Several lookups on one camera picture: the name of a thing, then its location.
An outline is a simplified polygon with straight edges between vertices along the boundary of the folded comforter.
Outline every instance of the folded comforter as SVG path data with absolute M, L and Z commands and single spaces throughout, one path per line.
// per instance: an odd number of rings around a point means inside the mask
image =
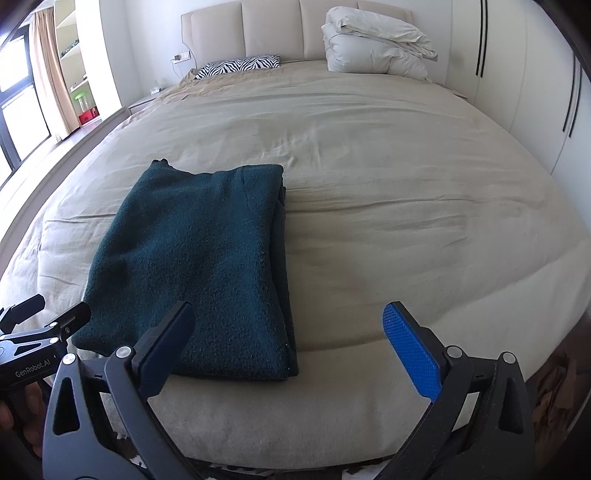
M 280 165 L 193 175 L 154 161 L 121 204 L 90 268 L 90 323 L 73 337 L 110 355 L 177 300 L 197 325 L 173 370 L 191 377 L 297 375 Z
M 437 57 L 429 37 L 398 18 L 351 7 L 333 7 L 326 14 L 326 23 L 333 24 L 337 33 L 385 41 L 424 59 Z
M 333 7 L 322 25 L 328 69 L 428 79 L 423 58 L 435 59 L 431 40 L 402 20 L 349 7 Z

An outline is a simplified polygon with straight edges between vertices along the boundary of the window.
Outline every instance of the window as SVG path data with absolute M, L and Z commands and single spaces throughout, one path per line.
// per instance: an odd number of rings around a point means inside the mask
M 0 185 L 48 137 L 22 27 L 0 50 Z

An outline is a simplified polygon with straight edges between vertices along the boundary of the power outlet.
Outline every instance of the power outlet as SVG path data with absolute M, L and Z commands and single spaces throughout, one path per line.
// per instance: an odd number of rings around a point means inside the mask
M 175 55 L 171 61 L 173 63 L 179 63 L 181 61 L 186 61 L 186 60 L 190 60 L 190 59 L 191 59 L 191 52 L 184 51 L 182 53 Z

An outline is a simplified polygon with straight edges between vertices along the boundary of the finger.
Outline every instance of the finger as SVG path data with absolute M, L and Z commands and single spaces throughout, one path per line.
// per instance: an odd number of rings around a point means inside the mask
M 22 434 L 34 447 L 43 443 L 43 424 L 39 420 L 32 421 L 24 426 Z
M 25 387 L 25 398 L 27 399 L 27 406 L 33 415 L 43 413 L 43 393 L 37 382 Z
M 8 405 L 4 402 L 0 402 L 0 426 L 3 430 L 12 430 L 12 427 L 14 427 L 14 419 Z

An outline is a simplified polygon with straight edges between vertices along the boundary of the white duvet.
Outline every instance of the white duvet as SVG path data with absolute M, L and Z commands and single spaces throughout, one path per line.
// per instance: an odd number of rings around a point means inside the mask
M 426 80 L 422 59 L 437 57 L 431 40 L 414 25 L 356 8 L 331 8 L 322 34 L 331 72 L 386 73 Z

